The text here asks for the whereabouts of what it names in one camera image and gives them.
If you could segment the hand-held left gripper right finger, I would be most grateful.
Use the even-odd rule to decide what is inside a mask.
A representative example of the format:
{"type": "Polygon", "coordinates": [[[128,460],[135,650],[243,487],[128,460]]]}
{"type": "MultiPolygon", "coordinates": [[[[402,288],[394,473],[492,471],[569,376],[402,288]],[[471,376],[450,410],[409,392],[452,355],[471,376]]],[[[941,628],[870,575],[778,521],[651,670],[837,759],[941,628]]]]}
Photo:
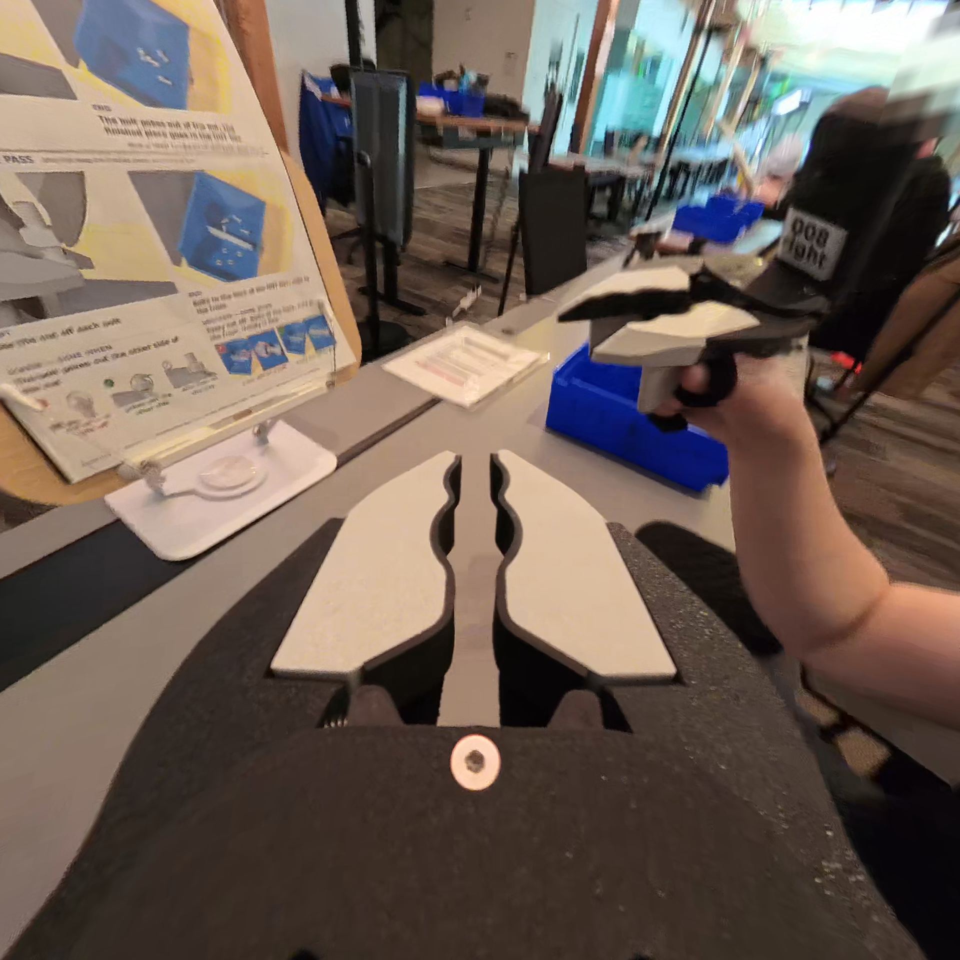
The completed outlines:
{"type": "Polygon", "coordinates": [[[678,668],[602,514],[519,454],[490,455],[508,638],[603,687],[671,683],[678,668]]]}

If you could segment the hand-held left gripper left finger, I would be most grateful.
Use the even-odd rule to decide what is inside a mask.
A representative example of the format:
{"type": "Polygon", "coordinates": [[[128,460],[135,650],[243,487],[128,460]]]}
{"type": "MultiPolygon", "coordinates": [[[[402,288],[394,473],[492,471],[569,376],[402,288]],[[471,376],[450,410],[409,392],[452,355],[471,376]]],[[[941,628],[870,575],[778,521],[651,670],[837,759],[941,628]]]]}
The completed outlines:
{"type": "Polygon", "coordinates": [[[270,671],[338,683],[440,683],[454,643],[449,561],[461,457],[442,451],[348,513],[270,671]]]}

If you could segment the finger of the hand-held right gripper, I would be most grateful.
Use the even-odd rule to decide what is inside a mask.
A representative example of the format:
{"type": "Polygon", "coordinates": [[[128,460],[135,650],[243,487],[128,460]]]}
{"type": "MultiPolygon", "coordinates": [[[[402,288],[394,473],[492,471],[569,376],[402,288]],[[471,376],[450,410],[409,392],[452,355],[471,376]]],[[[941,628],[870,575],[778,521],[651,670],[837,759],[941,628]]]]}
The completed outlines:
{"type": "Polygon", "coordinates": [[[559,323],[616,318],[653,320],[693,306],[691,275],[679,267],[620,270],[577,294],[558,309],[559,323]]]}
{"type": "Polygon", "coordinates": [[[759,327],[753,314],[720,302],[694,303],[680,314],[634,319],[611,332],[591,325],[592,360],[624,367],[682,367],[697,362],[708,342],[759,327]]]}

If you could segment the blue plastic bin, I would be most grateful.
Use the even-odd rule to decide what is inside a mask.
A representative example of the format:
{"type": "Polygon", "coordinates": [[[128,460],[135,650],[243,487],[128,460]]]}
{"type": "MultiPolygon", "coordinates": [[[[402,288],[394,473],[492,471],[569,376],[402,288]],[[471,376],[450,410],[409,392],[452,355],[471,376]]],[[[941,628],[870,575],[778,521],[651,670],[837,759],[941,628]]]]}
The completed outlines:
{"type": "Polygon", "coordinates": [[[639,367],[595,362],[584,343],[554,370],[545,426],[691,492],[724,486],[724,444],[694,427],[658,429],[637,408],[641,382],[639,367]]]}

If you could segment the person's right forearm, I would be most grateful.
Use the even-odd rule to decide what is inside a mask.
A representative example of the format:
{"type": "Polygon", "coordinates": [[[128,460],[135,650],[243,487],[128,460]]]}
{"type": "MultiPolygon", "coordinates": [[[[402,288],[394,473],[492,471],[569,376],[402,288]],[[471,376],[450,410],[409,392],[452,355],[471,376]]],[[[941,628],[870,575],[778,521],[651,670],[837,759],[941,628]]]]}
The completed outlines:
{"type": "Polygon", "coordinates": [[[820,679],[958,731],[959,596],[893,581],[841,514],[807,428],[726,437],[741,579],[820,679]]]}

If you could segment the person's right hand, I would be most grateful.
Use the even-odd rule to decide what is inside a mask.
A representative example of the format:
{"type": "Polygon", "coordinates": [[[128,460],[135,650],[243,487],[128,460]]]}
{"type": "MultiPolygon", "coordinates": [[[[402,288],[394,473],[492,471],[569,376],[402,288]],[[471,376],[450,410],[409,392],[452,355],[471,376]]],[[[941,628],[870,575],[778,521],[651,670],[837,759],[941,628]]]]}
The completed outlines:
{"type": "Polygon", "coordinates": [[[814,427],[783,359],[738,354],[735,361],[736,385],[716,406],[693,408],[672,395],[654,414],[682,416],[731,452],[818,452],[814,427]]]}

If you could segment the row of distant blue bins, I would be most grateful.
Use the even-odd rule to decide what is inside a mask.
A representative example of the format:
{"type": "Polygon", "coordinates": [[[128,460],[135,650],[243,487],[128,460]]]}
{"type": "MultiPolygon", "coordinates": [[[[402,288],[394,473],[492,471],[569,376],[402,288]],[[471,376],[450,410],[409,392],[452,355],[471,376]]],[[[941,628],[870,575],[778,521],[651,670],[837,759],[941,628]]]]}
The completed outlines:
{"type": "Polygon", "coordinates": [[[679,206],[671,229],[708,242],[731,244],[762,219],[764,212],[761,201],[717,194],[702,205],[679,206]]]}

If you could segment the black chair back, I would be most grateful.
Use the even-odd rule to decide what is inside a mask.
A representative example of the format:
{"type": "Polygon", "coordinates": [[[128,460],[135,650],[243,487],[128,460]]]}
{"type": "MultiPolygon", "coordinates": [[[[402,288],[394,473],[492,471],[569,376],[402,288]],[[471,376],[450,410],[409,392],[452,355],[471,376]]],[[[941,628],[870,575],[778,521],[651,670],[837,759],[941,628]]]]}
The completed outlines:
{"type": "Polygon", "coordinates": [[[520,174],[518,223],[527,299],[547,294],[588,269],[588,186],[581,167],[548,166],[520,174]]]}

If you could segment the white display stand base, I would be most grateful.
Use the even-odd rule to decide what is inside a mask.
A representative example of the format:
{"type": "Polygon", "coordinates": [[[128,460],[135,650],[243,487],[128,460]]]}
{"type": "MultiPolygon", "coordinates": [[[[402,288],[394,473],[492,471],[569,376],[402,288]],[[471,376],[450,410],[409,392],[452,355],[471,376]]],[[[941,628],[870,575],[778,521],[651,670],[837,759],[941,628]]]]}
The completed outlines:
{"type": "Polygon", "coordinates": [[[275,418],[224,438],[105,496],[157,558],[194,559],[333,474],[333,452],[275,418]]]}

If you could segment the wooden background desk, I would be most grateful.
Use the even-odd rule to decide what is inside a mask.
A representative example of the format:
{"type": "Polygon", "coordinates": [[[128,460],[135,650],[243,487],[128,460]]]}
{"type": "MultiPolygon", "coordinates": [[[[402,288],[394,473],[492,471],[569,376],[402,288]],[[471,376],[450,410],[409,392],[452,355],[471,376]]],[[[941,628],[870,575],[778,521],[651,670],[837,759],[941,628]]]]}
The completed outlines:
{"type": "Polygon", "coordinates": [[[482,256],[486,222],[487,188],[493,154],[498,149],[515,149],[527,135],[539,132],[536,122],[500,117],[468,117],[416,111],[420,141],[428,147],[477,154],[469,238],[464,262],[444,260],[446,267],[473,276],[480,282],[497,283],[497,275],[484,270],[482,256]]]}

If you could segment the wooden pillar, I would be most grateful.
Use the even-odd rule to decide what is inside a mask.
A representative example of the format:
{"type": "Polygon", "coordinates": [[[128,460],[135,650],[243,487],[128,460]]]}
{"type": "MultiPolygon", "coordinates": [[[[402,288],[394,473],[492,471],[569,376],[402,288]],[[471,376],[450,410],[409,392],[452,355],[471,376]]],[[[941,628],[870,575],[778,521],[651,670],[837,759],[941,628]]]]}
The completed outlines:
{"type": "Polygon", "coordinates": [[[617,29],[620,1],[598,1],[582,71],[582,83],[571,126],[568,151],[582,154],[590,145],[599,87],[617,29]]]}

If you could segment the black panel on stand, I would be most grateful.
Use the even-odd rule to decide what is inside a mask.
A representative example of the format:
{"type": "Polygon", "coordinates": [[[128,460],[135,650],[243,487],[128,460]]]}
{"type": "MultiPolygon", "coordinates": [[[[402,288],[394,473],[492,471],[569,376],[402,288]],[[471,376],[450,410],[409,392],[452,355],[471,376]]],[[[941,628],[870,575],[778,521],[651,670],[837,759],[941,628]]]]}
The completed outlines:
{"type": "Polygon", "coordinates": [[[423,317],[425,309],[400,295],[401,255],[413,231],[416,97],[402,71],[352,68],[354,186],[364,252],[366,318],[360,328],[362,363],[408,346],[412,337],[381,306],[423,317]]]}

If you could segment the blue hanging cloth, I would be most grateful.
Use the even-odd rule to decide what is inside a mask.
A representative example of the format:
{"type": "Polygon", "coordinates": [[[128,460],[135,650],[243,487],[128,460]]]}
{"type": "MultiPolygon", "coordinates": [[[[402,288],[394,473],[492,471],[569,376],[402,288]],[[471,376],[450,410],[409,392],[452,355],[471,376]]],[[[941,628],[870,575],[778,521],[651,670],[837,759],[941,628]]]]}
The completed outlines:
{"type": "Polygon", "coordinates": [[[331,201],[346,208],[355,198],[352,111],[332,78],[303,70],[299,90],[298,149],[304,173],[322,213],[331,201]]]}

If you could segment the instruction sheet display board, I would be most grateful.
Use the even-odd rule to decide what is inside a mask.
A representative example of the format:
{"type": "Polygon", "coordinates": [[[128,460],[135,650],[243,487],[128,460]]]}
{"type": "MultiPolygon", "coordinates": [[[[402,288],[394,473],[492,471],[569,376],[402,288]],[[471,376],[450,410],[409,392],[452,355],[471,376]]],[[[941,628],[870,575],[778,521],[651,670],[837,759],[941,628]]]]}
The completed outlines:
{"type": "Polygon", "coordinates": [[[223,13],[2,2],[2,509],[101,498],[349,381],[354,311],[223,13]]]}

